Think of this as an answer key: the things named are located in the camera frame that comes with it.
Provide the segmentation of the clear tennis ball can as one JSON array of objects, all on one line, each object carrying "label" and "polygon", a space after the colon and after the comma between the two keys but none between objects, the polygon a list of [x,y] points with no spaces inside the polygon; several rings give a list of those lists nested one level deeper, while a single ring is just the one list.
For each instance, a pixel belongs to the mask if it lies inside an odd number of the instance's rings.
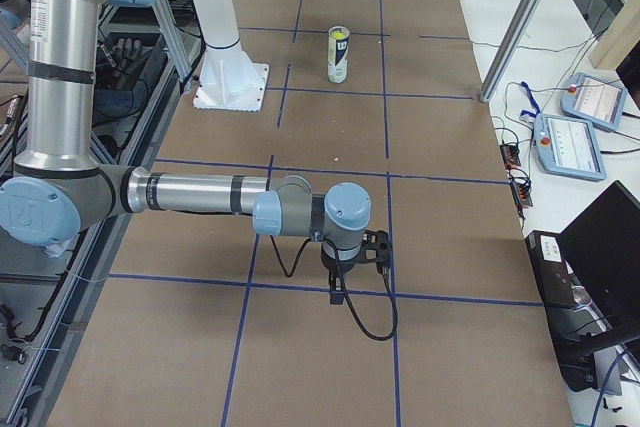
[{"label": "clear tennis ball can", "polygon": [[[342,31],[348,37],[334,40],[330,37],[333,31]],[[350,31],[344,26],[334,26],[328,32],[328,78],[332,83],[342,83],[348,72]]]}]

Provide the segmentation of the orange black connector module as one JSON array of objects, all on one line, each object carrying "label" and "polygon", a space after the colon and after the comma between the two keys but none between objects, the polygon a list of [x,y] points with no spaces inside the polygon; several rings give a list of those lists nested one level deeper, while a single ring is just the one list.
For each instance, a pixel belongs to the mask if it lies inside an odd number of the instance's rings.
[{"label": "orange black connector module", "polygon": [[502,143],[499,149],[506,169],[521,166],[520,149],[517,143]]}]

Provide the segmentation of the black computer box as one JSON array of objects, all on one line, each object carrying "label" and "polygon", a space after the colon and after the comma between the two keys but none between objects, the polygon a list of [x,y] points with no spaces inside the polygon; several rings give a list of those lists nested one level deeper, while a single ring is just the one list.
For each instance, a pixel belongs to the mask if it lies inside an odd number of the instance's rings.
[{"label": "black computer box", "polygon": [[555,233],[534,230],[525,243],[566,384],[574,392],[594,389],[620,396],[620,370],[610,364],[618,355],[617,346],[625,342],[625,330],[612,326],[606,317],[603,328],[596,318],[578,321],[576,315],[591,305],[591,297],[573,282]]}]

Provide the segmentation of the near teach pendant tablet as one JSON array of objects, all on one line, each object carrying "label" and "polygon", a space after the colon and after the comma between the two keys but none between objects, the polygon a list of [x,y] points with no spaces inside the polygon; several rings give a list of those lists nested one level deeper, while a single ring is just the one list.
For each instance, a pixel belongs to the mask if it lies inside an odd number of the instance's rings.
[{"label": "near teach pendant tablet", "polygon": [[542,169],[552,175],[603,181],[607,177],[591,122],[540,113],[533,137]]}]

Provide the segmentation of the teach pendant tablet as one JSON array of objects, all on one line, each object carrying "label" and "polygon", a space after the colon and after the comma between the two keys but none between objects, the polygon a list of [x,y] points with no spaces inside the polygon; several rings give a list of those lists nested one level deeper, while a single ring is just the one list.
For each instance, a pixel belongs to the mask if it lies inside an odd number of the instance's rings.
[{"label": "teach pendant tablet", "polygon": [[627,95],[627,89],[618,81],[606,81],[579,72],[569,79],[560,106],[566,115],[613,132],[619,127]]},{"label": "teach pendant tablet", "polygon": [[603,181],[607,177],[591,122],[540,113],[533,137],[542,169],[552,175]]}]

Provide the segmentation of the black monitor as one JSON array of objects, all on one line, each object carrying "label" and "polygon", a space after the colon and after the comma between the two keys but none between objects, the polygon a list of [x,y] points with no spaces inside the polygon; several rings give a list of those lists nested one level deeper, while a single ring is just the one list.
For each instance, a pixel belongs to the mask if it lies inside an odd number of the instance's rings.
[{"label": "black monitor", "polygon": [[558,236],[561,253],[611,329],[555,345],[563,364],[625,344],[639,348],[639,200],[613,181]]}]

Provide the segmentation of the far teach pendant tablet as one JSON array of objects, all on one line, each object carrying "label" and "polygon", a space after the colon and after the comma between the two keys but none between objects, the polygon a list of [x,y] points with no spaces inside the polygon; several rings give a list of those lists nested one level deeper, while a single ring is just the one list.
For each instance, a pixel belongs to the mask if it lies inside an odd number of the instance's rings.
[{"label": "far teach pendant tablet", "polygon": [[579,72],[569,79],[560,106],[566,115],[613,132],[619,127],[627,95],[627,89],[618,81],[606,81]]}]

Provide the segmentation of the white pillar with base plate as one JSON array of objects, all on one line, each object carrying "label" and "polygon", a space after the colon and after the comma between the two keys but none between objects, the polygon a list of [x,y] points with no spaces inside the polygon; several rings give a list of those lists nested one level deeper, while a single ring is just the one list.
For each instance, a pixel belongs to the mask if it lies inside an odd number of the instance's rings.
[{"label": "white pillar with base plate", "polygon": [[269,74],[241,45],[233,0],[194,0],[206,46],[194,97],[198,109],[257,112]]}]

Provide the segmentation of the aluminium frame post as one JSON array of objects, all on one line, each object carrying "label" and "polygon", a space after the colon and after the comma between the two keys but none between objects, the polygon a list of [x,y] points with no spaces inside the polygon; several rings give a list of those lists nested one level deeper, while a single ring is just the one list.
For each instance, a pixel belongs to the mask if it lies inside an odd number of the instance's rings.
[{"label": "aluminium frame post", "polygon": [[482,83],[479,92],[481,102],[488,103],[491,100],[540,1],[520,0]]}]

